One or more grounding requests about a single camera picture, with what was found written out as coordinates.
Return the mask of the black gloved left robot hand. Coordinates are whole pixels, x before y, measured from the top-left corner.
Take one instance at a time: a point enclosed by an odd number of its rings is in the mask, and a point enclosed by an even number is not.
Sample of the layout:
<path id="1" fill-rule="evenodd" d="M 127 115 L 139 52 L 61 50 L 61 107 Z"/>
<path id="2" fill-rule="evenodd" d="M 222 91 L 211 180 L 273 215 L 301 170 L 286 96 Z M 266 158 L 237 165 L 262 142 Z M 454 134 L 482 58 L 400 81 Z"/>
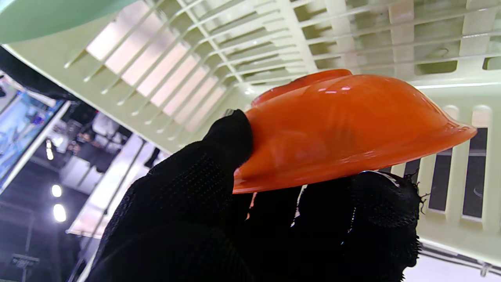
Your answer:
<path id="1" fill-rule="evenodd" d="M 88 282 L 401 282 L 421 250 L 411 175 L 233 194 L 251 125 L 230 110 L 205 137 L 136 180 L 100 241 Z"/>

